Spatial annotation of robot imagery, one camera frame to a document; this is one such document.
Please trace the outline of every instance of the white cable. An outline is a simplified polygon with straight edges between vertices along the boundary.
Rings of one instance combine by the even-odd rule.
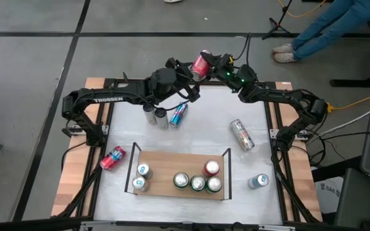
[[[358,117],[358,118],[356,118],[356,119],[354,119],[354,120],[352,120],[352,121],[350,121],[350,122],[344,123],[344,124],[339,125],[339,126],[337,126],[337,127],[331,128],[331,129],[329,129],[328,131],[322,132],[322,133],[320,133],[318,136],[316,136],[315,138],[318,138],[318,137],[323,136],[323,135],[325,135],[325,134],[327,134],[327,133],[330,133],[330,132],[332,132],[332,131],[335,131],[336,129],[343,128],[343,127],[345,127],[345,126],[347,126],[347,125],[349,125],[349,124],[351,124],[351,123],[354,123],[354,122],[358,121],[359,119],[361,119],[361,118],[363,118],[363,117],[365,117],[365,116],[367,116],[367,115],[369,115],[369,114],[370,114],[370,111],[366,112],[365,114],[361,115],[360,117]]]

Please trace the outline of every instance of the blue jeans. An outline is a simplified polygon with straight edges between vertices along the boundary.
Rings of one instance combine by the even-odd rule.
[[[369,20],[370,0],[334,0],[326,12],[292,41],[294,58],[300,60],[326,48]],[[320,37],[310,41],[328,26]]]

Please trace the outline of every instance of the yellow cable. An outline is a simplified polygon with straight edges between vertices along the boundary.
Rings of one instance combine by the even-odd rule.
[[[283,8],[283,7],[285,7],[285,6],[283,5],[283,3],[281,2],[281,0],[277,0],[277,1],[279,1],[279,3],[280,3],[280,5],[282,6],[282,8]],[[287,14],[289,14],[289,16],[294,17],[294,18],[304,17],[304,16],[306,16],[306,15],[308,15],[308,14],[312,13],[313,11],[315,11],[318,7],[322,6],[322,4],[324,4],[326,1],[327,1],[327,0],[324,0],[324,1],[323,1],[323,2],[321,2],[319,5],[315,6],[315,8],[314,8],[314,9],[312,9],[312,10],[310,10],[309,12],[306,12],[306,13],[304,13],[304,14],[302,14],[302,15],[292,15],[289,11],[286,11],[286,13],[287,13]]]
[[[370,99],[370,96],[369,97],[366,97],[365,99],[361,99],[360,101],[356,101],[354,103],[351,103],[350,105],[346,105],[344,107],[338,107],[338,108],[337,107],[334,107],[334,106],[332,106],[331,104],[328,103],[328,112],[330,113],[330,112],[333,112],[334,110],[344,110],[344,109],[347,109],[349,107],[355,106],[355,105],[357,105],[359,103],[365,102],[365,101],[367,101],[369,99]]]

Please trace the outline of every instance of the soda can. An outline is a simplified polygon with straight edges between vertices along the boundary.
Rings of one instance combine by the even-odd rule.
[[[248,179],[248,186],[251,189],[257,189],[260,187],[265,187],[269,183],[269,178],[265,174],[256,175],[250,179]]]
[[[189,177],[186,173],[179,172],[173,176],[173,184],[178,189],[184,189],[189,184]]]
[[[157,124],[157,119],[155,118],[155,108],[151,104],[147,103],[144,104],[142,109],[144,110],[145,117],[148,123],[152,125]]]
[[[166,116],[166,111],[164,109],[158,108],[157,110],[155,110],[155,117],[160,129],[168,129],[168,117]]]
[[[170,120],[170,125],[173,126],[174,128],[177,128],[180,125],[182,118],[185,116],[187,109],[188,109],[187,103],[184,103],[181,106],[177,107],[175,113],[173,114]]]
[[[111,170],[127,154],[121,146],[116,146],[100,162],[100,166],[105,170]]]
[[[230,127],[244,151],[248,151],[255,147],[254,141],[252,141],[251,136],[249,136],[247,130],[239,119],[232,121]]]
[[[138,164],[138,173],[145,179],[151,179],[153,173],[148,163],[142,162]]]
[[[134,186],[134,189],[136,190],[147,192],[149,189],[149,182],[147,182],[142,176],[137,176],[132,181],[132,186]]]
[[[202,52],[211,54],[208,50],[203,50]],[[193,79],[195,81],[201,81],[206,77],[206,74],[209,71],[209,64],[208,62],[199,54],[198,58],[192,65],[191,73],[193,75]]]
[[[215,160],[208,160],[204,165],[204,169],[202,170],[202,174],[206,178],[215,176],[218,172],[219,172],[219,163]]]
[[[206,192],[207,193],[217,193],[222,188],[222,181],[216,176],[212,176],[208,179],[206,183]]]
[[[200,192],[205,188],[205,178],[203,176],[192,176],[191,178],[191,188],[195,192]]]

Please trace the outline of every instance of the wooden tray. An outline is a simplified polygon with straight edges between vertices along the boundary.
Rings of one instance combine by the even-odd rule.
[[[224,155],[198,155],[191,153],[140,151],[137,161],[130,162],[131,168],[128,169],[125,192],[134,193],[137,195],[176,196],[183,198],[225,200],[225,190],[229,190],[231,187],[231,185],[229,184],[229,179],[231,177],[224,177]],[[219,163],[220,170],[216,175],[222,181],[222,188],[219,192],[209,194],[205,190],[201,192],[195,192],[191,189],[190,186],[185,189],[178,189],[175,187],[175,185],[173,184],[173,176],[176,173],[184,172],[189,176],[189,179],[191,179],[191,177],[194,175],[201,175],[204,164],[208,160],[215,160]],[[149,179],[150,188],[149,190],[147,190],[147,192],[142,192],[139,190],[128,192],[127,187],[132,185],[133,177],[138,175],[137,166],[140,162],[148,163],[151,170],[154,172],[152,178]]]

